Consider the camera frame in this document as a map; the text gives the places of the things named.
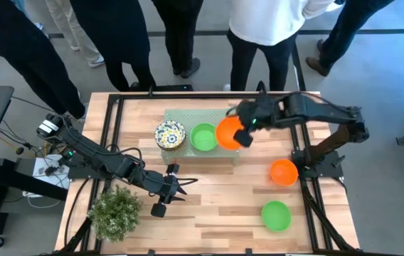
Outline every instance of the black jacket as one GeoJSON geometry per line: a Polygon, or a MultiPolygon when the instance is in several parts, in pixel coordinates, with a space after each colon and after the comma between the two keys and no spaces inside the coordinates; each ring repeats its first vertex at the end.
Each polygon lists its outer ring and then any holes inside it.
{"type": "Polygon", "coordinates": [[[150,42],[137,0],[70,0],[79,24],[106,61],[148,62],[150,42]]]}
{"type": "Polygon", "coordinates": [[[54,51],[51,42],[11,0],[0,0],[0,56],[35,60],[54,51]]]}

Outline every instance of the orange bowl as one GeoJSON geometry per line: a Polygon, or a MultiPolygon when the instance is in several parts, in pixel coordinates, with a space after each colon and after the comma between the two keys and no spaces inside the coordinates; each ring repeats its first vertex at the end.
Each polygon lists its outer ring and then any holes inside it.
{"type": "Polygon", "coordinates": [[[216,127],[216,139],[225,150],[239,150],[241,145],[234,140],[235,133],[244,129],[239,117],[226,117],[216,127]]]}
{"type": "Polygon", "coordinates": [[[299,176],[297,167],[287,159],[276,160],[270,168],[273,182],[281,186],[292,186],[299,176]]]}

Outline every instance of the wooden table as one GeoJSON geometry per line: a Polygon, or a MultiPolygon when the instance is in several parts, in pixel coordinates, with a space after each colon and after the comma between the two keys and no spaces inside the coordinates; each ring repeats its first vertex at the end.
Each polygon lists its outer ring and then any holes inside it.
{"type": "MultiPolygon", "coordinates": [[[[105,120],[108,93],[93,93],[83,135],[100,142],[105,120]]],[[[239,100],[125,100],[118,146],[139,147],[147,169],[164,173],[166,165],[161,149],[154,142],[154,130],[164,121],[168,109],[226,109],[239,100]]],[[[109,140],[112,138],[116,105],[112,112],[109,140]]],[[[307,124],[312,144],[330,135],[329,126],[321,122],[307,124]]],[[[240,152],[232,165],[224,160],[179,161],[181,178],[198,178],[199,182],[185,186],[185,202],[174,202],[167,207],[165,218],[150,215],[157,197],[130,186],[144,202],[141,223],[123,242],[102,241],[102,254],[156,253],[243,253],[245,248],[254,253],[311,252],[311,243],[304,212],[300,185],[285,188],[275,185],[269,176],[269,166],[276,159],[288,159],[292,138],[288,129],[260,131],[249,149],[240,152]],[[261,209],[269,201],[282,201],[292,212],[292,224],[281,233],[269,231],[261,221],[261,209]]],[[[65,224],[75,194],[83,181],[73,181],[61,220],[55,249],[63,247],[65,224]]],[[[320,178],[326,215],[346,241],[358,247],[356,231],[344,189],[330,178],[320,178]]],[[[122,182],[114,181],[112,185],[122,182]]],[[[70,220],[68,239],[75,234],[87,213],[91,181],[82,190],[70,220]]],[[[314,216],[319,247],[324,247],[319,220],[314,216]]],[[[90,233],[89,249],[93,249],[94,235],[90,233]]]]}

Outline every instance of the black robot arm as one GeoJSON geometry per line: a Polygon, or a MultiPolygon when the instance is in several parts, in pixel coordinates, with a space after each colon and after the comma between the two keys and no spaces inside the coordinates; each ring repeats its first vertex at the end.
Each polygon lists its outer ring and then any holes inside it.
{"type": "Polygon", "coordinates": [[[262,95],[253,101],[244,100],[235,108],[235,115],[245,128],[238,130],[234,139],[246,147],[253,142],[250,133],[258,129],[284,129],[308,121],[340,124],[330,137],[305,149],[306,164],[314,163],[346,143],[360,143],[369,138],[359,107],[337,106],[307,92],[291,92],[280,97],[262,95]]]}
{"type": "MultiPolygon", "coordinates": [[[[158,203],[151,210],[153,216],[164,217],[166,211],[164,204],[169,204],[172,201],[184,201],[184,199],[175,196],[177,192],[186,194],[176,177],[179,170],[179,166],[176,164],[168,166],[167,176],[163,176],[156,171],[147,171],[144,169],[145,163],[142,161],[140,150],[133,148],[139,152],[139,158],[122,154],[122,152],[110,152],[84,137],[71,125],[70,120],[66,117],[53,114],[47,115],[46,120],[39,126],[37,132],[38,136],[47,142],[66,144],[76,154],[83,156],[86,164],[92,169],[105,172],[113,178],[118,178],[130,185],[142,188],[148,191],[150,195],[159,196],[158,203]]],[[[184,185],[196,181],[197,179],[191,179],[184,185]]]]}

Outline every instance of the green plant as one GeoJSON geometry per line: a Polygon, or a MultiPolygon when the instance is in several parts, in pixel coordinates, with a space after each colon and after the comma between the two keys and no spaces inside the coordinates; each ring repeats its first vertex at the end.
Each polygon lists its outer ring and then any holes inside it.
{"type": "Polygon", "coordinates": [[[97,238],[121,242],[139,224],[142,202],[127,188],[103,193],[88,212],[97,238]]]}

